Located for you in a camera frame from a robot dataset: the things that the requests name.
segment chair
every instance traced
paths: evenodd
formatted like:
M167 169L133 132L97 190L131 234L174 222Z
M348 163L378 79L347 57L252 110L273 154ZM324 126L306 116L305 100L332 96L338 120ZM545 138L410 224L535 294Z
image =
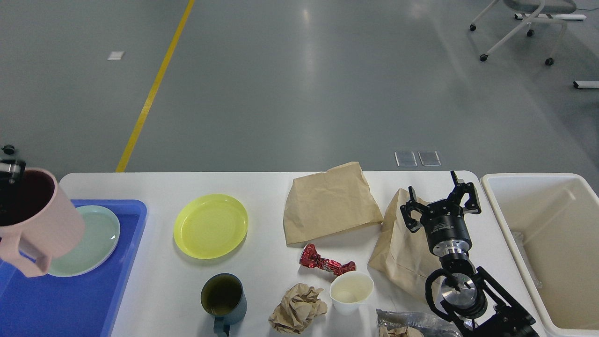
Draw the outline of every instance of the chair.
M480 20L480 18L485 15L493 6L495 6L499 0L493 0L480 14L472 20L470 24L470 30L476 30L476 22ZM489 49L486 53L480 55L480 60L485 62L489 55L491 55L495 49L499 48L502 44L504 44L507 40L509 40L512 36L514 36L518 31L520 31L525 26L531 25L527 32L527 36L532 37L534 35L534 30L532 29L532 23L556 23L562 25L562 28L559 32L557 41L553 46L553 50L549 57L545 60L546 65L553 64L553 54L557 49L559 42L564 37L565 29L567 24L565 20L555 19L552 15L556 14L570 14L576 10L576 4L572 0L503 0L503 2L514 10L517 13L522 15L522 22L518 24L511 32L507 33L498 43L496 43L491 49ZM539 14L545 14L546 17L539 17Z

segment crumpled paper bag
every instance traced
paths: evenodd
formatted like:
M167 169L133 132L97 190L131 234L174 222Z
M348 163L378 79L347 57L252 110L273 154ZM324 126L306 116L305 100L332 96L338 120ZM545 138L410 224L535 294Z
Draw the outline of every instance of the crumpled paper bag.
M326 314L326 303L318 299L321 291L322 288L314 289L303 283L294 285L274 308L268 322L278 332L302 333L314 317Z
M425 282L428 275L441 268L439 258L428 250L424 228L412 233L406 228L400 206L410 200L410 193L400 188L385 211L385 219L379 240L370 256L368 265L385 273L387 277L418 300L426 302ZM424 205L428 202L418 198ZM420 219L412 212L414 219ZM440 281L432 285L432 293L438 293Z
M386 327L379 327L379 337L424 337L422 332L413 327L404 326L392 330Z

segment white bin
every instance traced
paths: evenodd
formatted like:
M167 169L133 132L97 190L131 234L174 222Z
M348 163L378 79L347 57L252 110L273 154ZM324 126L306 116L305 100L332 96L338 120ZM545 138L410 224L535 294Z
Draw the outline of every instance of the white bin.
M481 179L547 333L599 336L599 198L577 174L502 173ZM542 283L537 289L511 231Z

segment light green plate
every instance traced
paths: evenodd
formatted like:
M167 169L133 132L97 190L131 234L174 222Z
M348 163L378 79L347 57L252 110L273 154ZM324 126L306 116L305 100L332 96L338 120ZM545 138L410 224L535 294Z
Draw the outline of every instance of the light green plate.
M50 275L69 277L90 272L106 261L119 241L120 222L111 210L95 205L77 210L85 221L85 234L72 251L52 260Z

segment yellow line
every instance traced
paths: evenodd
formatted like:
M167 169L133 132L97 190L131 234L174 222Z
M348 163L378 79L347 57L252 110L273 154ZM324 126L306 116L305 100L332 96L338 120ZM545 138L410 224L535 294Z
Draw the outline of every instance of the yellow line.
M162 64L160 66L160 69L158 70L158 73L156 74L156 78L154 79L154 84L152 84L152 88L150 89L148 98L146 98L146 102L144 103L144 107L141 109L140 116L139 118L137 118L137 123L135 123L135 127L133 127L133 132L131 132L131 136L129 137L127 146L125 146L123 155L120 157L119 165L116 167L117 172L124 172L127 168L127 164L129 163L131 153L133 153L133 149L135 148L135 144L137 143L137 138L139 138L141 129L144 127L144 123L146 122L148 112L150 112L152 103L154 103L154 97L156 97L158 88L160 88L160 83L162 82L164 73L166 73L167 71L168 64L171 62L171 58L173 56L173 53L175 52L175 48L177 47L177 42L179 41L181 32L185 27L187 17L189 17L189 13L191 12L191 8L193 7L194 2L195 0L189 0L189 2L187 3L187 8L185 8L183 17L181 18L181 21L179 21L179 26L177 27L175 35L171 40L171 45L168 46L167 54L164 56L164 59L162 60Z

